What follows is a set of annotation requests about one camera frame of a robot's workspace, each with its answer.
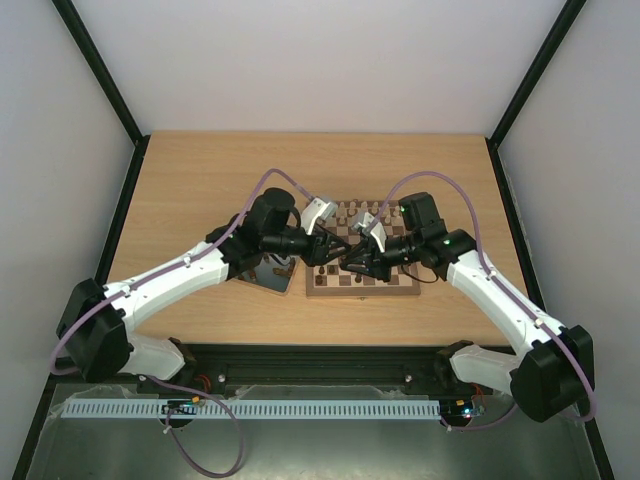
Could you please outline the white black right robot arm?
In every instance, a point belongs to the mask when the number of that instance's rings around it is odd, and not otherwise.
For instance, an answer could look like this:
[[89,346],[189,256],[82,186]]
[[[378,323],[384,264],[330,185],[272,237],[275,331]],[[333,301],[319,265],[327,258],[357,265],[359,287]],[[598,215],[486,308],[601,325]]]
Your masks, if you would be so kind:
[[544,422],[571,405],[588,401],[584,421],[596,411],[593,341],[580,327],[565,327],[511,284],[464,230],[449,231],[433,197],[402,198],[406,229],[389,237],[376,216],[358,213],[351,228],[361,235],[340,263],[342,269],[389,281],[391,270],[419,263],[466,295],[503,333],[513,352],[486,350],[460,341],[441,352],[436,379],[455,392],[476,383],[511,396],[532,420]]

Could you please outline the wooden chess board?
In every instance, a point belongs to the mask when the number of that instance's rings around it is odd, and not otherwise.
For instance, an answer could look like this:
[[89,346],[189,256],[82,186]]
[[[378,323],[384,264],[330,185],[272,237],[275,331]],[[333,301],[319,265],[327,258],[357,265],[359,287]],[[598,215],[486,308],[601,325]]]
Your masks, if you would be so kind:
[[[390,200],[382,209],[382,200],[339,200],[336,213],[319,224],[344,242],[356,246],[362,237],[351,228],[353,219],[361,211],[371,216],[382,212],[378,226],[382,226],[388,237],[406,234],[401,209],[397,200]],[[306,268],[306,295],[310,298],[349,297],[400,297],[419,296],[421,283],[417,280],[418,268],[415,264],[392,266],[389,280],[364,275],[364,269],[356,271],[341,268],[341,259],[336,258],[323,266]]]

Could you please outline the metal tin tray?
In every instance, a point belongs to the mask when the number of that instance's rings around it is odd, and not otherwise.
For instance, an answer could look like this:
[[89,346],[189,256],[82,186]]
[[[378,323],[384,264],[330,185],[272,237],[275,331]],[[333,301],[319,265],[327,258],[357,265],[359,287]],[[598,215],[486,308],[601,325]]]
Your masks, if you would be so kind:
[[[294,256],[280,257],[276,254],[264,253],[260,263],[235,277],[237,281],[244,282],[261,290],[266,290],[277,295],[286,295],[297,268],[298,259]],[[273,268],[294,267],[291,278],[279,277],[273,274]]]

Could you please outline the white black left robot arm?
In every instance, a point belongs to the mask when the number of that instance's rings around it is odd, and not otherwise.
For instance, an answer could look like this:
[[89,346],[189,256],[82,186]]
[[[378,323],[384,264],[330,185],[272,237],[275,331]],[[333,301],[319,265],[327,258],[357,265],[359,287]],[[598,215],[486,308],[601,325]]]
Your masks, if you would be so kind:
[[179,378],[191,364],[181,342],[145,337],[137,328],[184,297],[254,269],[267,254],[321,266],[348,252],[349,244],[321,225],[336,210],[336,203],[323,197],[298,210],[289,192],[269,188],[169,262],[119,282],[78,283],[56,330],[73,365],[54,367],[53,373],[77,373],[89,383],[117,374]]

